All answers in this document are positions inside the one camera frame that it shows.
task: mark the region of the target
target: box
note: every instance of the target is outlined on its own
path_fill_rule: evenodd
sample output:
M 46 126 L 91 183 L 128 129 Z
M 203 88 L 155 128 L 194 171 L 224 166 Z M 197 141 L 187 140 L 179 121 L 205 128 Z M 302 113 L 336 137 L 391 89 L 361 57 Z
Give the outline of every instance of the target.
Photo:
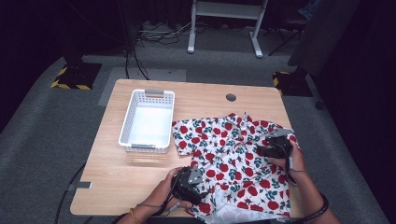
M 171 139 L 175 93 L 134 90 L 119 144 L 127 151 L 166 153 Z

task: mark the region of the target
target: clothing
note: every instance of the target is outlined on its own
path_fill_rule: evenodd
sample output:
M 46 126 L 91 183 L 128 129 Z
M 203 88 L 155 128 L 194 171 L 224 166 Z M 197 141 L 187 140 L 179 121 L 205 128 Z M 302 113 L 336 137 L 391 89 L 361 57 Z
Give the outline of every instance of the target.
M 298 11 L 303 14 L 307 20 L 311 20 L 319 4 L 320 0 L 310 0 L 305 7 L 298 9 Z
M 174 121 L 173 137 L 179 155 L 192 155 L 203 183 L 194 189 L 208 192 L 191 214 L 205 223 L 237 223 L 290 218 L 289 184 L 285 172 L 268 162 L 257 146 L 282 128 L 266 120 L 230 114 L 224 118 Z M 295 141 L 293 134 L 288 139 Z

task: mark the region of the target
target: wooden table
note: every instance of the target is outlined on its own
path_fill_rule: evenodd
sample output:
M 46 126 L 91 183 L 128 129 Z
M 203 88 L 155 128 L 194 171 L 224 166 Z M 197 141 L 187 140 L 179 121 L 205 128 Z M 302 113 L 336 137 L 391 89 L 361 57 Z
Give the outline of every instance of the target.
M 143 202 L 166 177 L 169 170 L 188 166 L 191 157 L 177 154 L 171 141 L 168 153 L 126 152 L 119 145 L 120 131 L 134 89 L 164 90 L 175 93 L 173 120 L 221 118 L 245 112 L 291 128 L 276 88 L 120 79 L 110 96 L 80 181 L 92 182 L 90 189 L 77 189 L 71 212 L 74 215 L 118 216 Z M 226 99 L 232 93 L 234 102 Z M 290 186 L 291 216 L 302 217 L 298 189 Z M 171 217 L 187 217 L 183 209 Z

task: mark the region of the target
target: table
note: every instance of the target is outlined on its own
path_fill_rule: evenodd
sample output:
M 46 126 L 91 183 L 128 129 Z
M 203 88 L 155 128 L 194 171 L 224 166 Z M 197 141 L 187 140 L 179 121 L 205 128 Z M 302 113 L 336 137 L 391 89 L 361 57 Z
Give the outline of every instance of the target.
M 179 156 L 171 141 L 168 153 L 127 152 L 119 145 L 120 131 L 134 89 L 175 93 L 173 120 L 220 118 L 245 112 L 290 128 L 276 88 L 119 79 L 92 145 L 80 181 L 92 182 L 90 189 L 77 189 L 70 210 L 74 215 L 118 216 L 143 202 L 169 170 L 190 165 L 190 156 Z M 226 99 L 234 94 L 236 100 Z M 303 217 L 297 188 L 290 186 L 291 216 Z M 170 217 L 188 217 L 178 208 Z
M 259 33 L 260 27 L 262 25 L 262 17 L 264 16 L 267 2 L 268 0 L 263 0 L 261 6 L 249 6 L 193 0 L 191 8 L 191 30 L 187 52 L 194 53 L 195 51 L 196 16 L 214 16 L 256 20 L 254 32 L 249 32 L 249 35 L 256 57 L 262 58 L 262 49 L 260 48 L 259 42 L 257 41 L 257 34 Z

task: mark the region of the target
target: white table frame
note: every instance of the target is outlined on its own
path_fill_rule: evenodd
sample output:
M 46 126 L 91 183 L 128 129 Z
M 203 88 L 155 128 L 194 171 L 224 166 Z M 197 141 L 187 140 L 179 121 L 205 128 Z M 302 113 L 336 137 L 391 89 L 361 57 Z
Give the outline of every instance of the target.
M 251 43 L 257 58 L 262 58 L 262 49 L 260 48 L 259 42 L 257 41 L 257 34 L 260 31 L 262 25 L 262 17 L 267 6 L 268 0 L 263 0 L 261 6 L 248 6 L 239 4 L 228 4 L 228 3 L 214 3 L 214 2 L 202 2 L 193 0 L 191 9 L 191 30 L 189 46 L 187 48 L 188 53 L 194 53 L 195 51 L 195 36 L 196 28 L 195 21 L 197 16 L 214 16 L 214 17 L 226 17 L 226 18 L 238 18 L 256 20 L 256 26 L 254 32 L 249 32 Z

